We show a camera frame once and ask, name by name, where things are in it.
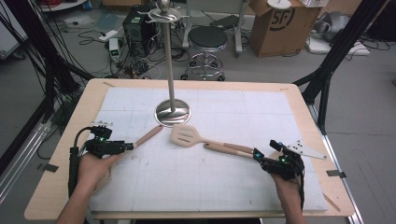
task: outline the spatula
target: spatula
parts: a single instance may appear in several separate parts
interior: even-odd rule
[[[243,151],[246,153],[253,152],[253,148],[251,147],[238,146],[229,143],[221,143],[203,138],[194,127],[187,124],[175,124],[173,126],[171,132],[171,141],[172,143],[181,147],[193,147],[198,143],[214,143],[224,147],[233,148],[238,151]]]

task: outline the black box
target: black box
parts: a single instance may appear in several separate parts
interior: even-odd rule
[[[142,46],[138,55],[147,56],[149,54],[148,42],[155,36],[155,23],[147,23],[149,16],[138,12],[149,12],[149,6],[135,5],[131,8],[124,22],[122,23],[128,46]]]

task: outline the spatula handle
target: spatula handle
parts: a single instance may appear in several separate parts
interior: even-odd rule
[[[204,147],[210,150],[214,150],[217,152],[222,152],[222,153],[227,153],[227,154],[231,154],[231,155],[235,155],[235,156],[241,156],[241,157],[246,157],[246,158],[253,158],[252,154],[248,154],[246,152],[243,151],[238,151],[229,147],[224,147],[222,145],[218,145],[218,144],[213,144],[213,143],[205,143]]]
[[[243,151],[246,153],[253,153],[253,148],[251,147],[244,147],[244,146],[239,146],[239,145],[234,145],[234,144],[230,144],[230,143],[224,143],[223,144],[225,147],[230,147],[232,149],[238,150],[238,151]]]
[[[134,148],[137,148],[137,147],[141,146],[143,143],[145,143],[147,140],[149,140],[152,136],[157,134],[162,129],[163,129],[162,125],[158,125],[155,128],[153,128],[151,131],[146,133],[143,137],[141,137],[139,140],[137,140],[134,143]]]

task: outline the power strip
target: power strip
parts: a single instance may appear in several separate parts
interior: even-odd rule
[[[111,30],[111,31],[107,32],[105,36],[99,36],[99,39],[101,39],[101,40],[107,40],[107,39],[109,39],[111,36],[116,35],[117,33],[118,33],[117,31]]]

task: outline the wooden table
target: wooden table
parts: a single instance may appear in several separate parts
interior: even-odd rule
[[[91,126],[95,120],[106,91],[112,87],[166,89],[167,81],[162,80],[119,80],[93,79],[83,92],[76,110],[70,119],[64,134],[55,148],[50,164],[59,166],[56,173],[45,172],[29,202],[25,217],[29,220],[54,220],[61,213],[67,199],[69,148],[73,146],[76,133],[83,127]],[[318,128],[313,121],[299,89],[292,84],[277,83],[246,83],[246,82],[209,82],[209,81],[175,81],[176,89],[191,90],[237,90],[237,91],[269,91],[284,92],[290,109],[306,144],[327,155]],[[81,135],[78,146],[87,139],[88,132]],[[318,175],[329,210],[325,212],[304,213],[306,217],[350,217],[354,214],[352,202],[346,188],[338,176],[329,177],[326,171],[336,170],[332,160],[312,160]],[[204,218],[204,217],[282,217],[283,214],[271,212],[123,212],[97,213],[95,218],[126,219],[126,218]]]

